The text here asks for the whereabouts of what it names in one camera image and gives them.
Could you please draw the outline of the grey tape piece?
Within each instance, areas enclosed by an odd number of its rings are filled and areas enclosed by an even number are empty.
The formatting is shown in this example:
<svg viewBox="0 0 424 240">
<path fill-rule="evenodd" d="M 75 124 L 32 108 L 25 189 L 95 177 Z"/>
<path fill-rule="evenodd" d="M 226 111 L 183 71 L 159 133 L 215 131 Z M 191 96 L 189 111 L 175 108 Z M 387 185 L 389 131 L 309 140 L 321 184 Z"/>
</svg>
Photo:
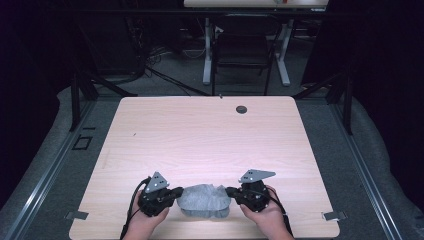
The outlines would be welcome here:
<svg viewBox="0 0 424 240">
<path fill-rule="evenodd" d="M 87 217 L 88 217 L 88 213 L 81 212 L 81 211 L 70 211 L 65 215 L 65 218 L 67 220 L 75 220 L 75 219 L 86 220 Z"/>
<path fill-rule="evenodd" d="M 343 211 L 333 211 L 333 212 L 326 212 L 322 214 L 322 217 L 326 221 L 340 221 L 347 218 L 347 215 Z"/>
</svg>

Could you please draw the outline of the black metal crossbar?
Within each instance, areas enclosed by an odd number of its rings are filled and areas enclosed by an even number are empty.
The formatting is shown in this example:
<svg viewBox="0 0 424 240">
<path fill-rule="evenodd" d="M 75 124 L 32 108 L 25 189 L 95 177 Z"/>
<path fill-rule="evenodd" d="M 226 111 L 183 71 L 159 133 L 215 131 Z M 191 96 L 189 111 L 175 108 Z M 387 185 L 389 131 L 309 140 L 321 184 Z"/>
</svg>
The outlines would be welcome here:
<svg viewBox="0 0 424 240">
<path fill-rule="evenodd" d="M 325 18 L 333 17 L 333 13 L 328 12 L 303 12 L 303 11 L 232 11 L 231 9 L 148 9 L 148 10 L 90 10 L 90 9 L 59 9 L 57 12 L 63 14 L 102 14 L 102 15 L 122 15 L 122 16 L 182 16 L 182 17 L 211 17 L 224 14 L 269 14 L 281 15 L 289 18 Z"/>
</svg>

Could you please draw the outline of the black tape square outline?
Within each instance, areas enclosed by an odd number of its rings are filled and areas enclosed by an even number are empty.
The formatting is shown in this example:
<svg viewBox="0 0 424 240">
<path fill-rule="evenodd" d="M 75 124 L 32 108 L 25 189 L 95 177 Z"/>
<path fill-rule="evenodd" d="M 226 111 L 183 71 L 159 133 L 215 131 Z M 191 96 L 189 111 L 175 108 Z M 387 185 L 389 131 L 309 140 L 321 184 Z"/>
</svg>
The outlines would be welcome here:
<svg viewBox="0 0 424 240">
<path fill-rule="evenodd" d="M 91 136 L 79 135 L 72 147 L 73 150 L 87 150 L 92 142 Z"/>
</svg>

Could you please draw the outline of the person's right hand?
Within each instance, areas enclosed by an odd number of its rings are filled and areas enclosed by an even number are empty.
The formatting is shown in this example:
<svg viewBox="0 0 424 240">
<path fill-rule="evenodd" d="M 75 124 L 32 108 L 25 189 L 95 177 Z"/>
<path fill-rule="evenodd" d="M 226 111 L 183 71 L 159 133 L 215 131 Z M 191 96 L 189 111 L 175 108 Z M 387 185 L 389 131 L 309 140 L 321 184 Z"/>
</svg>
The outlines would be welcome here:
<svg viewBox="0 0 424 240">
<path fill-rule="evenodd" d="M 284 214 L 276 203 L 277 194 L 275 189 L 269 185 L 267 185 L 267 189 L 271 200 L 264 210 L 253 212 L 247 206 L 241 205 L 241 211 L 248 219 L 256 224 L 268 240 L 295 240 L 287 230 L 284 222 Z"/>
</svg>

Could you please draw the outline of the black metal frame strut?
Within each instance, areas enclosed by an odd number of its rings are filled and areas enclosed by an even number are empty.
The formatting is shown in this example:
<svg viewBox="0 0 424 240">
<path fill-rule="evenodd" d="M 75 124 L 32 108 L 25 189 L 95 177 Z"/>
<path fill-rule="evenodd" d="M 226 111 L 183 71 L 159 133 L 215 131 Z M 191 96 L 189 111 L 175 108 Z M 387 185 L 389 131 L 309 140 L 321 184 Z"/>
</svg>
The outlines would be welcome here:
<svg viewBox="0 0 424 240">
<path fill-rule="evenodd" d="M 135 94 L 116 86 L 94 73 L 88 71 L 79 71 L 75 73 L 71 81 L 72 124 L 70 131 L 74 131 L 81 121 L 80 93 L 82 93 L 88 101 L 96 101 L 98 99 L 99 93 L 94 87 L 95 83 L 103 85 L 121 97 L 135 97 Z"/>
<path fill-rule="evenodd" d="M 351 110 L 353 102 L 353 79 L 346 72 L 339 72 L 335 75 L 312 84 L 306 90 L 301 91 L 293 96 L 294 99 L 299 100 L 307 97 L 308 95 L 318 91 L 322 87 L 330 86 L 330 89 L 325 97 L 328 104 L 337 104 L 341 97 L 343 99 L 342 111 L 342 125 L 349 135 L 352 135 L 351 128 Z"/>
</svg>

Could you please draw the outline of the black curtain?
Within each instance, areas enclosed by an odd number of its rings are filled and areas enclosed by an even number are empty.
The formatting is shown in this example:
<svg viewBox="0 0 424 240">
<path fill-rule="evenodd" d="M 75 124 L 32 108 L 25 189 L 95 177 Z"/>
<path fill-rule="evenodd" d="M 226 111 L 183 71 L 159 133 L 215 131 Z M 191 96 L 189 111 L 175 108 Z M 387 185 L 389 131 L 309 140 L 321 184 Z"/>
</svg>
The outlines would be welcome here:
<svg viewBox="0 0 424 240">
<path fill-rule="evenodd" d="M 70 85 L 59 40 L 37 0 L 0 0 L 0 208 L 38 152 Z"/>
<path fill-rule="evenodd" d="M 366 45 L 353 95 L 383 138 L 391 173 L 424 212 L 424 0 L 329 0 L 326 11 L 366 16 L 322 22 L 302 82 L 334 75 Z"/>
</svg>

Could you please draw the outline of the white desk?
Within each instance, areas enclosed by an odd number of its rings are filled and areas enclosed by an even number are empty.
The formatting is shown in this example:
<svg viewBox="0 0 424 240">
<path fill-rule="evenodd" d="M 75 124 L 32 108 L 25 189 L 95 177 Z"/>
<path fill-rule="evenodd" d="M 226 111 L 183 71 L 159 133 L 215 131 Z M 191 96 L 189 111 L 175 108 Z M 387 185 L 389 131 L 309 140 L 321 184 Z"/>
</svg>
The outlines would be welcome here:
<svg viewBox="0 0 424 240">
<path fill-rule="evenodd" d="M 273 0 L 184 0 L 184 6 L 188 8 L 291 9 L 292 11 L 309 9 L 313 12 L 323 12 L 326 10 L 328 2 L 329 0 L 288 0 L 287 4 L 276 4 Z M 293 20 L 289 20 L 286 24 L 283 24 L 280 52 L 275 54 L 283 86 L 291 85 L 285 65 L 285 55 L 290 42 L 293 26 Z"/>
</svg>

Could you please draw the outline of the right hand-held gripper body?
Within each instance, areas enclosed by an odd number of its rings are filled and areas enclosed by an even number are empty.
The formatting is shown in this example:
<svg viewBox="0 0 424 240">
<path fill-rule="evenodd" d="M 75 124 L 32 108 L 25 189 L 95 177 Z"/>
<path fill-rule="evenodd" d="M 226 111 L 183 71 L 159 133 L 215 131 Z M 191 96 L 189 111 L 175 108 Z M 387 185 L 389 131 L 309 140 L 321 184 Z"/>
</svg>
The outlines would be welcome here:
<svg viewBox="0 0 424 240">
<path fill-rule="evenodd" d="M 264 210 L 270 201 L 270 194 L 263 180 L 275 175 L 272 171 L 247 170 L 239 179 L 241 187 L 237 203 L 245 205 L 253 212 Z"/>
</svg>

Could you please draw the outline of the person's left hand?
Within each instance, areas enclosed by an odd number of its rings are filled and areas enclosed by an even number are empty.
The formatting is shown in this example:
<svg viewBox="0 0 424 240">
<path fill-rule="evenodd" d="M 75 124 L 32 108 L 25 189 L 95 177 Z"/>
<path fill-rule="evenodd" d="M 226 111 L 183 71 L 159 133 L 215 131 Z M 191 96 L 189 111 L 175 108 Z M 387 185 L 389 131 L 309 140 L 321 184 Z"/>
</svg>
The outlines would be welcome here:
<svg viewBox="0 0 424 240">
<path fill-rule="evenodd" d="M 165 208 L 159 215 L 149 217 L 141 212 L 134 203 L 131 220 L 122 240 L 149 240 L 154 230 L 166 219 L 169 209 Z"/>
</svg>

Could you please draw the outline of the aluminium floor rail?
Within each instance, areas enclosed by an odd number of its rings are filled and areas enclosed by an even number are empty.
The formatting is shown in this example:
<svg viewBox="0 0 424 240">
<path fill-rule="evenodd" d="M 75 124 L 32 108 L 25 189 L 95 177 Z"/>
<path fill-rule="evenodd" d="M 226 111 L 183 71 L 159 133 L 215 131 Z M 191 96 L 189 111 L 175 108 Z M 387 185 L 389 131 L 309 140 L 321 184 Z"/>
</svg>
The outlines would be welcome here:
<svg viewBox="0 0 424 240">
<path fill-rule="evenodd" d="M 0 240 L 70 240 L 77 219 L 65 215 L 78 211 L 102 143 L 105 120 L 95 121 L 97 110 L 95 102 L 84 104 L 80 124 L 69 131 L 68 108 L 60 108 L 52 130 L 0 211 Z M 79 135 L 92 137 L 87 150 L 72 149 Z"/>
<path fill-rule="evenodd" d="M 404 240 L 399 231 L 399 228 L 393 220 L 392 214 L 390 213 L 385 200 L 383 199 L 374 181 L 371 172 L 369 171 L 369 168 L 354 139 L 354 136 L 350 135 L 344 127 L 341 110 L 337 105 L 333 104 L 329 105 L 329 109 L 335 118 L 337 126 L 352 153 L 353 164 L 356 168 L 356 172 L 361 180 L 363 188 L 365 189 L 368 199 L 372 205 L 372 208 L 374 209 L 374 212 L 380 222 L 381 228 L 384 231 L 387 240 Z"/>
</svg>

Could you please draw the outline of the black chair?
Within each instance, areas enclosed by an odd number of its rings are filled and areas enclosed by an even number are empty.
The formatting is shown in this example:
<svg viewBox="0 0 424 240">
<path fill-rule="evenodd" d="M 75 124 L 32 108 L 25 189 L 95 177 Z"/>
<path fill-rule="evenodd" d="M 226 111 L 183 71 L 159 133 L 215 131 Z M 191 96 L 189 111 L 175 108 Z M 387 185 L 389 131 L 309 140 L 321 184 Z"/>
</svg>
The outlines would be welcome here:
<svg viewBox="0 0 424 240">
<path fill-rule="evenodd" d="M 279 20 L 268 14 L 226 14 L 211 20 L 212 64 L 211 91 L 216 94 L 219 68 L 267 70 L 264 95 L 268 93 L 270 74 L 281 34 Z"/>
</svg>

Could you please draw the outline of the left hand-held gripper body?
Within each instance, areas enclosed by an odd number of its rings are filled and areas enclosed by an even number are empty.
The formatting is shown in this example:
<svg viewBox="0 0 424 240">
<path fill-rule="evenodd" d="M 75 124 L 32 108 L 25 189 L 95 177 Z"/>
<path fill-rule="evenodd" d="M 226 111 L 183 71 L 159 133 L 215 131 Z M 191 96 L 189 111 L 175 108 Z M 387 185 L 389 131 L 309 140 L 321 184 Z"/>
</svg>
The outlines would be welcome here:
<svg viewBox="0 0 424 240">
<path fill-rule="evenodd" d="M 140 211 L 152 217 L 159 215 L 166 207 L 171 207 L 173 203 L 166 202 L 171 191 L 168 186 L 168 181 L 158 171 L 149 177 L 138 200 Z"/>
</svg>

